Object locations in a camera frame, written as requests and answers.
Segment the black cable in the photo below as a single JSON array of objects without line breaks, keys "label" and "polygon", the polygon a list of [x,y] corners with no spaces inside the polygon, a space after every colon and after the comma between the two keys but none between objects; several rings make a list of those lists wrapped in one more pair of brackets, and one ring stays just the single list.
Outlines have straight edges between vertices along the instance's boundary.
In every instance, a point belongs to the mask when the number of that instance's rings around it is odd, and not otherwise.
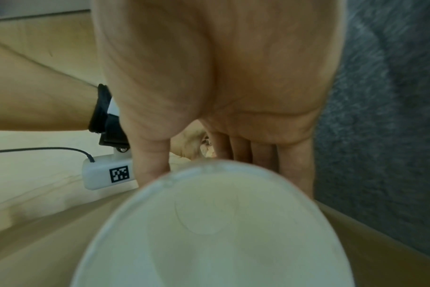
[{"label": "black cable", "polygon": [[92,157],[92,155],[90,155],[89,153],[87,153],[87,152],[85,152],[85,151],[83,151],[83,150],[77,149],[77,148],[62,148],[62,147],[46,147],[46,148],[14,148],[14,149],[0,149],[0,153],[5,153],[5,152],[17,152],[17,151],[30,151],[30,150],[49,150],[49,149],[53,149],[53,150],[55,150],[55,149],[62,149],[62,150],[72,150],[72,151],[77,151],[77,152],[80,152],[80,153],[82,153],[82,154],[85,154],[85,155],[86,155],[86,157],[89,159],[89,161],[90,161],[91,163],[94,163],[94,162],[95,162],[95,160],[94,160],[94,158]]}]

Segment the hand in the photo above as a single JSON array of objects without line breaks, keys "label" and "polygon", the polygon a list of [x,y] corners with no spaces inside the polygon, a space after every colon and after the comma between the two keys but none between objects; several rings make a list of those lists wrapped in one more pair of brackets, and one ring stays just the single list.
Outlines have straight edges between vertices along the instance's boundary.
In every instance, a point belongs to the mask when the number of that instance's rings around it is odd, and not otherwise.
[{"label": "hand", "polygon": [[218,158],[312,197],[312,136],[344,43],[345,0],[94,0],[101,62],[140,185],[195,119]]}]

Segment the white lid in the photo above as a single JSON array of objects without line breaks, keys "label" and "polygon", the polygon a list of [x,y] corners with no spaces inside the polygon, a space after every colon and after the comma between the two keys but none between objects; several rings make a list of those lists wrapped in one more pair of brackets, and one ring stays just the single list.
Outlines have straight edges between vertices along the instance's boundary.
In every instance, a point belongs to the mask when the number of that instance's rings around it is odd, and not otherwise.
[{"label": "white lid", "polygon": [[353,287],[318,207],[282,177],[209,161],[143,188],[88,247],[73,287]]}]

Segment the dark gray textile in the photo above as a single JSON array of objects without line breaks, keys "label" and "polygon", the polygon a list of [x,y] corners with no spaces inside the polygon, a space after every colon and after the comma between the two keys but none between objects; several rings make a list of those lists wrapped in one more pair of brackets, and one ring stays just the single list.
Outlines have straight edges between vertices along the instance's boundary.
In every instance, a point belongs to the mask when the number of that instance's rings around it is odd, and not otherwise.
[{"label": "dark gray textile", "polygon": [[349,0],[316,199],[430,256],[430,0]]}]

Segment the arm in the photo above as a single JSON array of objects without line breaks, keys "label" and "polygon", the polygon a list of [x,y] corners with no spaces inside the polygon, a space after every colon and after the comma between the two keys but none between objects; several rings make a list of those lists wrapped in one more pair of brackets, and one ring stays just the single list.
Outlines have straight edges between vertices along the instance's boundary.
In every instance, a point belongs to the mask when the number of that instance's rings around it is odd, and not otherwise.
[{"label": "arm", "polygon": [[0,47],[0,130],[86,130],[97,88]]}]

